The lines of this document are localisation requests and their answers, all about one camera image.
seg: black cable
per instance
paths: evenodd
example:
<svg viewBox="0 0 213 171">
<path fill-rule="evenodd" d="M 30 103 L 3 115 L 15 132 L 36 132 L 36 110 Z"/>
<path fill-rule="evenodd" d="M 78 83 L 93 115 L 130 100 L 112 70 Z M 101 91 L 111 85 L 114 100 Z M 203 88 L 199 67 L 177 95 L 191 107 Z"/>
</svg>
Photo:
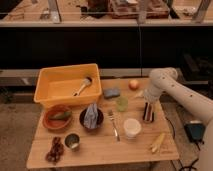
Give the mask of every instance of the black cable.
<svg viewBox="0 0 213 171">
<path fill-rule="evenodd" d="M 172 122 L 166 117 L 166 120 L 170 123 L 171 127 L 172 127 L 172 132 L 173 132 L 173 139 L 175 139 L 175 128 L 174 125 L 172 124 Z M 178 160 L 179 164 L 181 165 L 181 168 L 179 171 L 184 171 L 184 169 L 189 169 L 189 171 L 191 171 L 192 169 L 197 170 L 195 167 L 193 167 L 193 165 L 198 161 L 198 158 L 195 159 L 194 161 L 192 161 L 192 163 L 189 166 L 183 166 L 182 162 L 180 160 Z"/>
<path fill-rule="evenodd" d="M 170 125 L 172 127 L 172 137 L 173 137 L 173 139 L 175 139 L 175 127 L 167 117 L 166 117 L 166 120 L 170 123 Z"/>
<path fill-rule="evenodd" d="M 200 146 L 199 146 L 198 142 L 195 141 L 194 143 L 197 146 L 197 149 L 200 151 Z"/>
<path fill-rule="evenodd" d="M 189 169 L 189 171 L 193 170 L 197 170 L 195 167 L 193 167 L 193 165 L 198 161 L 198 158 L 196 158 L 195 160 L 192 161 L 192 163 L 189 166 L 184 166 L 181 167 L 179 171 L 184 171 L 185 169 Z"/>
</svg>

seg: terracotta bowl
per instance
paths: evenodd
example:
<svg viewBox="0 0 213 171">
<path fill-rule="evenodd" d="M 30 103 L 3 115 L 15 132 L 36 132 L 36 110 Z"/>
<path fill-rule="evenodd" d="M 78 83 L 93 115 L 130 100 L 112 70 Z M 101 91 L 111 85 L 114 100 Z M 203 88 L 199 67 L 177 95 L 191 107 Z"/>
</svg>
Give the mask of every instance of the terracotta bowl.
<svg viewBox="0 0 213 171">
<path fill-rule="evenodd" d="M 100 109 L 98 109 L 97 127 L 94 129 L 88 128 L 84 125 L 84 117 L 85 117 L 86 111 L 87 111 L 87 108 L 84 109 L 80 114 L 79 121 L 80 121 L 81 125 L 84 128 L 86 128 L 87 130 L 95 130 L 95 129 L 99 128 L 104 120 L 104 115 L 103 115 L 102 111 Z"/>
<path fill-rule="evenodd" d="M 58 112 L 66 112 L 68 110 L 70 110 L 70 107 L 66 105 L 56 105 L 51 107 L 44 113 L 43 126 L 49 130 L 60 130 L 65 128 L 70 123 L 72 116 L 66 120 L 51 120 L 49 117 L 57 114 Z"/>
</svg>

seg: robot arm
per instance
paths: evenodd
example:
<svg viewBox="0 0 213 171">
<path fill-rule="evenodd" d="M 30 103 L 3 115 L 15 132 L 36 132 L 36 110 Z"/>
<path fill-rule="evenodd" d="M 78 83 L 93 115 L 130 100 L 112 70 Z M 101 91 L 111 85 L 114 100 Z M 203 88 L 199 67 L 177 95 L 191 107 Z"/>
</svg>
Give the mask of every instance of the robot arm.
<svg viewBox="0 0 213 171">
<path fill-rule="evenodd" d="M 143 96 L 149 103 L 159 100 L 163 91 L 171 95 L 205 125 L 204 145 L 201 147 L 198 167 L 200 171 L 213 168 L 213 101 L 176 81 L 178 74 L 174 68 L 154 69 L 150 72 L 150 84 Z"/>
</svg>

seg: blue cloth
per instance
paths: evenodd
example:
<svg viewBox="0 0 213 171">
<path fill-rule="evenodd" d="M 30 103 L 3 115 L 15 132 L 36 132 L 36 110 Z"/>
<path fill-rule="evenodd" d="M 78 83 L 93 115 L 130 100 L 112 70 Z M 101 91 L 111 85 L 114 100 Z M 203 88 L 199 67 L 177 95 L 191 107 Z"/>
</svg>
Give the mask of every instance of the blue cloth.
<svg viewBox="0 0 213 171">
<path fill-rule="evenodd" d="M 87 108 L 84 116 L 84 126 L 90 129 L 97 128 L 98 108 L 96 103 L 92 103 Z"/>
</svg>

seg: dark background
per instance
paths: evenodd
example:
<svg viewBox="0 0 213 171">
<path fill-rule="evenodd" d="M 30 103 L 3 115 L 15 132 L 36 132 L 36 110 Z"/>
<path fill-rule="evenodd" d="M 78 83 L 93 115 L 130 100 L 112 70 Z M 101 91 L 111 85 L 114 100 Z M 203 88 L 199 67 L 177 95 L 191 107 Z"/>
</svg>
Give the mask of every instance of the dark background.
<svg viewBox="0 0 213 171">
<path fill-rule="evenodd" d="M 180 67 L 184 53 L 213 56 L 212 27 L 0 28 L 0 39 L 1 69 Z"/>
</svg>

